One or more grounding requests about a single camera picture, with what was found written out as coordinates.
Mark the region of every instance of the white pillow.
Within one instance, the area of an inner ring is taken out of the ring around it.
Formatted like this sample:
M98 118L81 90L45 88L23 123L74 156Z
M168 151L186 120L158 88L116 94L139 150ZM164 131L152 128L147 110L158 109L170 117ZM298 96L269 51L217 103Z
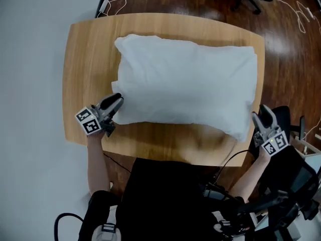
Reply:
M117 38L118 124L202 124L246 141L255 97L253 47L207 47L157 36Z

